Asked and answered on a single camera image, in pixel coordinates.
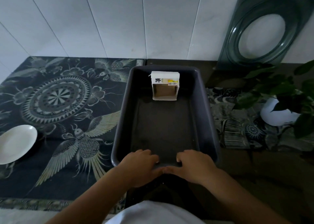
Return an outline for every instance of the white milk carton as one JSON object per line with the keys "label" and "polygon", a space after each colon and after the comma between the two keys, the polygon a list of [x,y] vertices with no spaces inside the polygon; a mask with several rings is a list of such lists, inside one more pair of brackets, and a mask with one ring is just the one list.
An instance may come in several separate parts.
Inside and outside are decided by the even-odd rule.
{"label": "white milk carton", "polygon": [[176,101],[179,91],[179,72],[152,71],[153,100]]}

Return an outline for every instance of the gray plastic tray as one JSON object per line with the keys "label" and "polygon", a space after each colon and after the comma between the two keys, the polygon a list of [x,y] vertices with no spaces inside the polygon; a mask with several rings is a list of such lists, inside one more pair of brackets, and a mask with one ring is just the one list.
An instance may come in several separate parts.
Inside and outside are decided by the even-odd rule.
{"label": "gray plastic tray", "polygon": [[[152,71],[180,73],[176,101],[154,101]],[[175,165],[177,152],[193,149],[218,161],[220,146],[200,72],[195,67],[148,65],[130,71],[111,161],[117,166],[132,151],[150,149],[158,166]]]}

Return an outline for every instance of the barcode sticker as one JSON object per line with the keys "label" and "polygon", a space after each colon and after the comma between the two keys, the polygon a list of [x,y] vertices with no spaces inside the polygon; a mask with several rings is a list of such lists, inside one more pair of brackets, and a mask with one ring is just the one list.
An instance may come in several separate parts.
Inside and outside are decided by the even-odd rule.
{"label": "barcode sticker", "polygon": [[168,85],[178,86],[178,81],[168,80]]}

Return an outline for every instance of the left hand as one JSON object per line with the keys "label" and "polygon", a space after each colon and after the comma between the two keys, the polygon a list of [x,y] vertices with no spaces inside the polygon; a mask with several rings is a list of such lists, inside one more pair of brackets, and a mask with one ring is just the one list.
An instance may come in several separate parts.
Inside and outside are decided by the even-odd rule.
{"label": "left hand", "polygon": [[163,167],[153,170],[158,162],[159,156],[151,155],[150,150],[138,150],[125,156],[116,169],[129,178],[131,187],[138,188],[163,174]]}

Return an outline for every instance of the white plate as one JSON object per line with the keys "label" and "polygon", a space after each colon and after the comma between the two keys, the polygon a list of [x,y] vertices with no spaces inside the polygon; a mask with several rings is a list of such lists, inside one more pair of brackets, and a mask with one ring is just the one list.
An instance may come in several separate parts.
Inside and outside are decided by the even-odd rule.
{"label": "white plate", "polygon": [[0,164],[8,164],[21,158],[32,148],[37,130],[30,125],[16,126],[0,136]]}

